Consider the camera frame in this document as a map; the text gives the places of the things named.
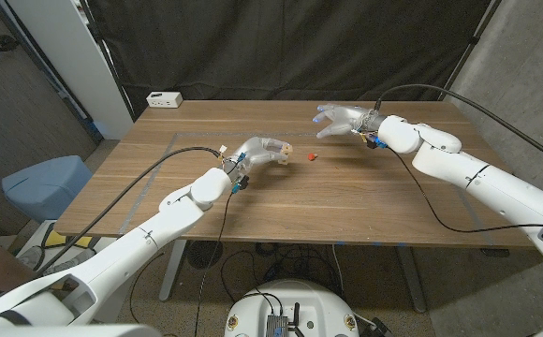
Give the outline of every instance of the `wire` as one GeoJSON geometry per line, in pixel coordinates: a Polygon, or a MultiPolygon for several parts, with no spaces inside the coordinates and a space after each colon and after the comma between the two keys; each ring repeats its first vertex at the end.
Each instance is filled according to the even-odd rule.
{"type": "Polygon", "coordinates": [[[154,162],[151,166],[149,166],[149,168],[145,169],[137,178],[134,179],[134,181],[132,181],[132,183],[130,183],[128,186],[126,186],[125,189],[117,197],[115,197],[115,199],[105,208],[105,210],[103,210],[95,218],[95,220],[93,220],[87,227],[85,227],[80,232],[80,234],[75,236],[74,239],[72,239],[70,242],[66,243],[66,246],[61,251],[59,251],[59,253],[57,253],[51,260],[49,260],[49,262],[47,262],[44,266],[42,266],[35,273],[35,276],[33,277],[33,280],[37,279],[38,277],[41,277],[43,272],[45,272],[45,270],[48,267],[52,266],[55,263],[55,261],[57,261],[59,259],[59,257],[61,257],[63,254],[65,254],[67,252],[67,250],[69,250],[71,247],[73,247],[74,244],[76,244],[76,242],[78,242],[86,233],[88,233],[88,231],[91,230],[91,228],[94,225],[96,225],[96,223],[99,222],[105,216],[105,214],[107,214],[113,208],[113,206],[115,206],[116,203],[118,203],[118,201],[120,201],[120,199],[130,190],[130,188],[132,188],[132,186],[134,186],[136,183],[138,183],[140,181],[140,179],[142,179],[151,170],[153,170],[155,167],[157,167],[159,164],[163,163],[166,159],[170,158],[171,156],[173,156],[175,154],[181,154],[183,152],[188,152],[188,151],[207,151],[207,152],[210,152],[213,155],[215,155],[216,158],[219,156],[219,153],[216,150],[206,148],[206,147],[201,147],[201,146],[183,148],[183,149],[180,149],[180,150],[173,151],[173,152],[171,152],[169,154],[165,154],[164,156],[159,158],[156,162],[154,162]]]}
{"type": "Polygon", "coordinates": [[[374,323],[374,322],[372,322],[371,320],[369,320],[369,319],[363,317],[362,315],[359,315],[359,314],[357,314],[357,313],[355,313],[355,312],[353,312],[353,315],[354,315],[356,318],[362,320],[363,322],[365,322],[365,323],[367,323],[367,324],[371,324],[371,325],[373,325],[373,326],[375,327],[375,323],[374,323]]]}
{"type": "MultiPolygon", "coordinates": [[[[232,304],[235,304],[236,303],[236,300],[234,300],[234,297],[232,297],[232,294],[230,293],[230,290],[227,288],[227,285],[226,285],[226,280],[224,279],[224,268],[226,266],[226,263],[233,257],[235,257],[236,255],[238,254],[248,254],[250,257],[251,257],[251,271],[253,272],[253,279],[255,280],[255,290],[257,291],[258,294],[261,294],[263,295],[263,293],[259,290],[259,288],[257,287],[257,284],[259,283],[259,280],[257,279],[257,275],[255,274],[255,257],[253,256],[253,253],[249,252],[249,251],[245,251],[245,250],[241,250],[241,251],[238,251],[234,254],[232,254],[231,256],[228,256],[226,257],[226,259],[224,260],[224,263],[222,263],[222,269],[220,270],[220,278],[222,279],[222,285],[224,286],[224,290],[226,290],[226,294],[230,297],[230,299],[232,300],[232,304]]],[[[273,315],[273,305],[272,305],[272,302],[270,301],[270,299],[268,299],[265,295],[263,295],[263,297],[265,298],[265,300],[268,302],[268,304],[270,305],[270,308],[271,308],[271,314],[273,315]]],[[[282,315],[282,312],[284,311],[283,307],[282,307],[282,303],[280,303],[280,315],[282,315]]]]}
{"type": "MultiPolygon", "coordinates": [[[[144,324],[139,321],[139,319],[134,315],[134,308],[132,307],[132,298],[134,297],[134,288],[137,286],[137,283],[139,282],[140,276],[144,273],[144,271],[147,270],[147,268],[158,258],[162,257],[165,253],[160,253],[158,256],[155,256],[149,263],[147,263],[146,266],[142,269],[142,271],[139,272],[139,276],[137,276],[137,279],[134,281],[134,284],[132,285],[132,289],[130,290],[130,314],[132,315],[132,318],[137,322],[137,324],[144,324]]],[[[164,336],[174,336],[178,337],[175,333],[165,333],[164,336]]]]}
{"type": "Polygon", "coordinates": [[[306,280],[315,282],[317,284],[324,285],[326,288],[331,289],[334,293],[338,294],[339,296],[342,296],[343,294],[340,287],[340,278],[336,270],[332,267],[332,264],[329,263],[327,259],[323,258],[322,255],[319,254],[319,252],[316,249],[311,248],[310,245],[308,244],[304,245],[305,248],[302,248],[299,244],[290,244],[284,247],[294,247],[294,246],[297,246],[297,248],[291,248],[285,254],[282,254],[279,251],[276,252],[277,255],[280,256],[281,258],[276,257],[276,263],[273,264],[265,273],[266,274],[265,281],[269,282],[271,280],[277,279],[279,277],[280,272],[284,271],[290,277],[304,278],[306,280]],[[303,251],[306,251],[308,255],[305,256],[303,254],[303,251]],[[300,255],[293,256],[294,255],[292,254],[293,252],[297,252],[300,255]],[[284,268],[284,262],[286,259],[294,260],[292,271],[289,271],[286,268],[284,268]],[[330,276],[330,285],[328,285],[327,283],[321,282],[320,280],[317,280],[311,274],[310,261],[314,261],[314,260],[323,262],[323,264],[327,267],[327,271],[330,276]]]}
{"type": "Polygon", "coordinates": [[[233,193],[230,193],[230,195],[227,197],[226,209],[224,210],[224,221],[222,222],[222,228],[219,230],[219,236],[217,237],[217,241],[215,242],[215,248],[213,248],[212,258],[209,259],[209,263],[207,264],[207,269],[205,270],[205,273],[203,274],[203,279],[200,282],[200,290],[198,291],[197,318],[195,319],[195,337],[197,336],[197,331],[198,331],[198,314],[200,313],[200,302],[203,299],[203,287],[205,286],[205,278],[207,277],[207,272],[209,271],[209,268],[211,267],[213,263],[213,259],[215,258],[215,253],[217,252],[217,246],[219,245],[219,242],[222,240],[222,233],[224,232],[224,226],[226,225],[227,206],[229,205],[230,199],[232,198],[233,195],[234,195],[233,193]]]}
{"type": "Polygon", "coordinates": [[[440,88],[438,86],[435,86],[435,85],[430,85],[430,84],[405,84],[405,85],[398,85],[398,86],[395,86],[395,87],[392,87],[390,89],[388,89],[387,91],[385,91],[384,93],[382,93],[380,95],[379,98],[377,98],[377,100],[375,101],[375,107],[374,109],[376,111],[379,111],[380,110],[380,105],[382,104],[382,98],[387,94],[387,93],[391,93],[393,91],[396,91],[396,90],[400,90],[400,89],[407,89],[407,88],[427,88],[427,89],[433,89],[433,90],[437,90],[439,92],[442,92],[444,94],[447,94],[447,95],[451,95],[459,100],[461,100],[461,102],[464,102],[464,103],[467,103],[469,104],[470,106],[476,108],[477,110],[483,112],[485,115],[487,115],[488,117],[492,118],[494,121],[496,121],[498,124],[506,127],[509,131],[511,131],[512,133],[514,133],[515,135],[519,136],[520,138],[522,138],[523,140],[527,141],[528,143],[532,144],[535,148],[537,148],[539,151],[541,151],[543,153],[543,145],[538,143],[537,141],[533,140],[532,138],[530,138],[529,136],[527,136],[526,134],[522,133],[519,129],[517,129],[515,126],[513,125],[510,125],[509,123],[505,122],[504,120],[502,120],[500,117],[496,116],[494,113],[492,113],[491,111],[489,111],[488,109],[480,106],[478,103],[472,101],[471,99],[469,98],[466,98],[466,97],[463,97],[457,93],[453,93],[451,92],[450,90],[447,90],[447,89],[444,89],[444,88],[440,88]]]}
{"type": "Polygon", "coordinates": [[[270,293],[262,293],[262,292],[259,291],[257,293],[244,295],[244,296],[242,296],[241,300],[246,299],[246,298],[250,298],[250,297],[253,297],[253,296],[258,296],[258,295],[263,296],[265,299],[267,299],[266,296],[271,296],[271,297],[275,298],[275,300],[277,300],[278,303],[280,304],[280,315],[284,314],[284,306],[282,305],[282,302],[280,302],[280,299],[278,299],[275,295],[270,294],[270,293]]]}
{"type": "Polygon", "coordinates": [[[409,175],[411,176],[411,178],[413,178],[413,180],[419,187],[419,191],[421,191],[421,194],[425,198],[425,201],[428,203],[428,206],[430,206],[430,210],[432,211],[433,217],[435,217],[438,223],[440,223],[440,225],[442,225],[444,228],[458,232],[458,233],[479,233],[479,232],[487,232],[487,231],[510,229],[510,228],[520,228],[520,227],[543,227],[543,225],[540,225],[540,224],[508,225],[508,226],[490,227],[490,228],[482,228],[482,229],[457,229],[457,228],[449,227],[448,225],[443,223],[442,220],[440,220],[440,218],[438,217],[438,214],[436,214],[436,211],[434,210],[432,203],[428,199],[428,196],[425,194],[425,191],[423,191],[423,188],[421,188],[421,184],[419,184],[419,181],[417,180],[417,178],[415,178],[415,176],[413,175],[413,172],[411,172],[411,169],[409,169],[409,167],[405,164],[404,160],[399,156],[399,154],[397,154],[392,149],[390,150],[392,151],[393,154],[396,154],[396,156],[401,160],[401,163],[403,163],[404,168],[407,170],[407,172],[409,172],[409,175]]]}
{"type": "Polygon", "coordinates": [[[338,257],[336,256],[335,244],[331,246],[331,251],[334,253],[334,260],[336,261],[336,267],[338,267],[338,276],[340,276],[340,290],[342,294],[345,294],[345,283],[343,282],[343,273],[340,271],[340,263],[338,263],[338,257]]]}

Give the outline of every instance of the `translucent robotic hand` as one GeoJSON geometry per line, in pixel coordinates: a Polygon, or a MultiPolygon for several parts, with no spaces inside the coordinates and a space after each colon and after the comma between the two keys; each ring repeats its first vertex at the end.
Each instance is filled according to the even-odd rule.
{"type": "Polygon", "coordinates": [[[241,145],[229,159],[233,163],[238,163],[236,165],[242,174],[247,174],[253,165],[286,160],[288,156],[280,153],[283,145],[288,145],[288,143],[278,139],[252,137],[241,145]]]}
{"type": "Polygon", "coordinates": [[[332,124],[317,133],[319,139],[332,135],[347,135],[353,131],[377,131],[374,121],[379,115],[373,109],[328,104],[318,106],[317,110],[319,113],[313,119],[314,122],[319,123],[326,117],[332,120],[332,124]]]}

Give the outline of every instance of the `table leg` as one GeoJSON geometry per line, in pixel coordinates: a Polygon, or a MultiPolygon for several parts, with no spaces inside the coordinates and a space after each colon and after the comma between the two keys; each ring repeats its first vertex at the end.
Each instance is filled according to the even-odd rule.
{"type": "Polygon", "coordinates": [[[396,247],[396,253],[401,260],[403,266],[404,279],[409,287],[411,300],[413,301],[413,309],[418,313],[425,313],[427,306],[421,289],[421,281],[419,280],[418,268],[415,265],[413,258],[413,250],[411,247],[396,247]]]}
{"type": "Polygon", "coordinates": [[[164,301],[169,298],[171,293],[171,287],[174,285],[176,279],[176,273],[180,267],[180,261],[182,260],[182,254],[186,246],[186,240],[175,240],[171,243],[171,255],[169,256],[168,268],[166,274],[163,277],[161,283],[161,290],[159,290],[159,300],[164,301]]]}

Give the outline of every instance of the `power strip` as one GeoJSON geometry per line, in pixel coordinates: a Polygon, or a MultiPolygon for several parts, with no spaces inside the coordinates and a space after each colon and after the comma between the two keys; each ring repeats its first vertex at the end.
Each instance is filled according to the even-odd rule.
{"type": "Polygon", "coordinates": [[[151,108],[178,108],[182,103],[180,93],[152,92],[147,96],[151,108]]]}

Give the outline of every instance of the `gray wall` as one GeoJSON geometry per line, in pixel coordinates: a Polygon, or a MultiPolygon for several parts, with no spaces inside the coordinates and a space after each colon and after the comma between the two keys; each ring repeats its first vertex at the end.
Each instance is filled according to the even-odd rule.
{"type": "MultiPolygon", "coordinates": [[[[503,0],[452,90],[543,145],[543,0],[503,0]]],[[[515,175],[543,189],[540,151],[480,112],[451,101],[515,175]]]]}

